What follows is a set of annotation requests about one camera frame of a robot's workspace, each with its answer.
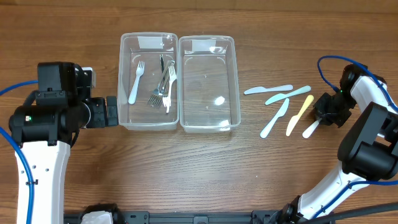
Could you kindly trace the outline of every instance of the wooden table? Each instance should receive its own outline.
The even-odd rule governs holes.
[[[353,110],[340,129],[313,122],[309,110],[290,137],[287,123],[306,95],[291,98],[286,116],[267,139],[259,133],[281,103],[264,106],[272,93],[243,96],[254,86],[312,87],[318,99],[332,93],[316,62],[344,55],[384,77],[398,97],[398,15],[332,12],[194,11],[116,7],[0,6],[0,89],[37,78],[37,63],[71,61],[97,72],[94,96],[117,95],[120,36],[127,32],[229,35],[235,39],[242,123],[232,133],[137,132],[124,127],[81,131],[65,178],[65,212],[116,202],[123,210],[237,212],[281,209],[312,189],[337,163],[337,148],[359,116]],[[347,63],[322,64],[338,85]],[[0,125],[33,89],[0,99]],[[0,222],[15,223],[17,166],[12,147],[0,138]],[[336,211],[398,199],[396,187],[368,187]],[[339,223],[392,223],[398,213]]]

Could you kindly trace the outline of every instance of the plastic bin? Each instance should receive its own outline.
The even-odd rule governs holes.
[[[168,60],[177,60],[177,36],[169,33],[140,32],[121,37],[119,56],[118,113],[119,124],[129,130],[176,129],[178,123],[177,84],[172,86],[172,104],[168,114],[160,108],[147,104],[152,91],[162,77],[160,54],[164,65]],[[136,102],[130,105],[129,98],[139,61],[145,62]]]
[[[188,133],[230,131],[241,122],[232,37],[199,35],[178,41],[180,124]]]

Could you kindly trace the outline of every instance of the plastic fork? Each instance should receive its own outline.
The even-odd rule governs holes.
[[[169,67],[169,94],[164,97],[164,105],[166,107],[166,113],[169,113],[170,107],[172,105],[172,85],[173,82],[177,79],[177,74],[175,73],[174,66]]]
[[[136,71],[136,80],[134,81],[134,84],[132,86],[132,90],[131,90],[131,93],[129,96],[129,104],[136,103],[139,79],[144,74],[144,69],[145,69],[145,62],[139,61],[138,66],[137,66],[137,71]]]

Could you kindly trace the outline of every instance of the blue cable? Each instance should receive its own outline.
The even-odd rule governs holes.
[[[22,82],[22,83],[12,85],[12,86],[0,91],[0,96],[7,93],[8,91],[18,88],[20,86],[30,85],[30,84],[35,84],[35,83],[38,83],[38,81],[32,80],[32,81],[27,81],[27,82]],[[15,152],[17,153],[19,159],[22,162],[22,165],[24,165],[24,169],[25,169],[26,176],[27,176],[27,181],[30,183],[33,183],[32,171],[30,170],[29,164],[26,160],[26,157],[22,153],[21,149],[19,149],[19,146],[17,145],[17,143],[2,127],[0,127],[0,133],[10,143],[10,145],[14,148]],[[34,184],[29,184],[29,202],[28,202],[28,207],[27,207],[26,224],[32,223],[34,196],[35,196]]]
[[[384,88],[382,87],[382,85],[379,83],[379,81],[377,80],[377,78],[376,78],[367,68],[365,68],[365,66],[363,66],[362,64],[360,64],[360,63],[357,62],[357,61],[354,61],[354,60],[352,60],[352,59],[350,59],[350,58],[346,58],[346,57],[343,57],[343,56],[339,56],[339,55],[325,55],[325,56],[322,56],[322,57],[320,57],[320,58],[318,59],[318,63],[317,63],[317,65],[318,65],[318,70],[319,70],[319,73],[320,73],[320,75],[321,75],[323,81],[325,81],[326,84],[330,85],[330,86],[332,87],[332,89],[333,89],[335,92],[340,91],[340,89],[337,88],[336,86],[332,85],[332,84],[323,76],[323,72],[322,72],[322,70],[321,70],[320,62],[321,62],[323,59],[325,59],[325,58],[342,59],[342,60],[345,60],[345,61],[347,61],[347,62],[351,62],[351,63],[353,63],[354,65],[358,66],[360,69],[362,69],[364,72],[366,72],[366,74],[368,74],[368,75],[373,79],[373,81],[376,83],[377,87],[380,88],[380,90],[383,92],[384,96],[385,96],[386,99],[387,99],[388,105],[391,106],[391,108],[394,109],[396,112],[398,112],[398,107],[392,102],[392,99],[391,99],[391,97],[390,97],[390,94],[388,94],[387,90],[384,89]]]
[[[18,88],[18,87],[21,87],[21,86],[24,86],[24,85],[35,84],[35,83],[38,83],[38,82],[39,82],[38,80],[31,80],[31,81],[26,81],[26,82],[22,82],[22,83],[18,83],[18,84],[12,85],[10,87],[7,87],[7,88],[1,90],[0,91],[0,96],[5,94],[5,93],[7,93],[10,90],[15,89],[15,88]]]
[[[336,197],[333,198],[332,201],[330,201],[328,204],[323,206],[314,216],[313,218],[318,217],[323,211],[328,209],[330,206],[332,206],[348,189],[351,189],[352,186],[358,185],[358,184],[370,184],[370,185],[383,185],[383,186],[392,186],[392,185],[398,185],[398,180],[395,181],[390,181],[390,182],[378,182],[378,181],[356,181],[347,184],[346,187],[341,190],[341,192],[336,195]]]

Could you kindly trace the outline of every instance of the black cable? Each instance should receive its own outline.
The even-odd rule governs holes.
[[[312,220],[303,222],[302,224],[325,224],[336,220],[342,220],[345,218],[353,218],[362,215],[370,215],[374,213],[390,212],[398,210],[398,202],[386,203],[381,205],[374,205],[369,207],[357,208],[348,210],[345,212],[334,213],[331,215],[325,215],[324,217],[314,218]]]
[[[34,102],[35,99],[36,99],[36,93],[38,93],[38,92],[39,92],[39,90],[33,90],[33,91],[27,96],[27,98],[26,98],[26,100],[25,100],[23,106],[30,106],[30,105],[32,105],[33,102]]]
[[[77,138],[79,137],[79,132],[80,132],[80,129],[77,129],[77,131],[75,132],[75,136],[72,139],[72,143],[70,144],[71,148],[75,145]]]

